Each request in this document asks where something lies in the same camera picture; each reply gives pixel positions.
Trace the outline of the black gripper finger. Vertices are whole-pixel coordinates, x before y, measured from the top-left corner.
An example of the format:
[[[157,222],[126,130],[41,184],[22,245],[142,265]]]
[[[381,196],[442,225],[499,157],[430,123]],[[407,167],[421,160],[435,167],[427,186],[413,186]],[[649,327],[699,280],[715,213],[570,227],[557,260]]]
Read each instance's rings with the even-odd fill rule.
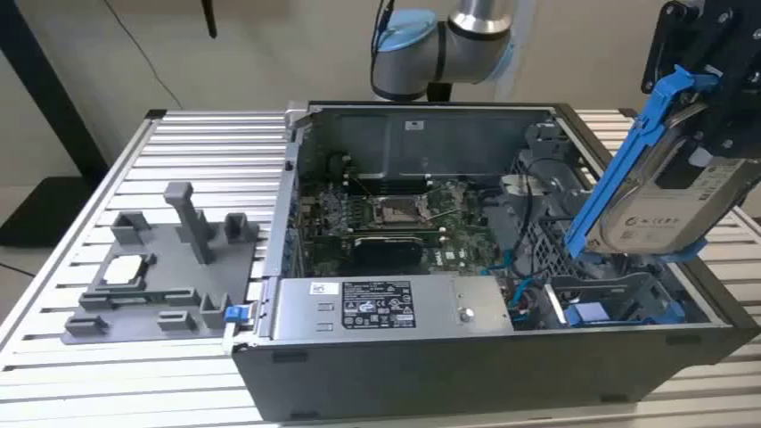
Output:
[[[655,185],[659,188],[689,188],[711,161],[705,149],[679,150],[662,168]]]

